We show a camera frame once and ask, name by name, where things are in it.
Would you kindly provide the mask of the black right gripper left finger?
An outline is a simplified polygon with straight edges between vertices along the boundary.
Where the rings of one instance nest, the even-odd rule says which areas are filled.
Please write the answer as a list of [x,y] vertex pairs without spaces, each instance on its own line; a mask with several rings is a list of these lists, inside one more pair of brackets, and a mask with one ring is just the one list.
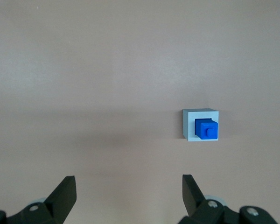
[[76,179],[67,176],[44,202],[32,203],[10,217],[0,210],[0,224],[62,224],[76,200]]

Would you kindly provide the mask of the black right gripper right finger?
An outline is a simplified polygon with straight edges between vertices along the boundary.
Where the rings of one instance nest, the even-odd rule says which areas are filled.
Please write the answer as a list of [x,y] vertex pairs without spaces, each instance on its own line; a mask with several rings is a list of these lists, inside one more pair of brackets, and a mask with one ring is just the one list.
[[188,213],[181,224],[275,224],[276,220],[264,209],[243,206],[231,210],[217,199],[207,199],[192,175],[182,176],[182,198]]

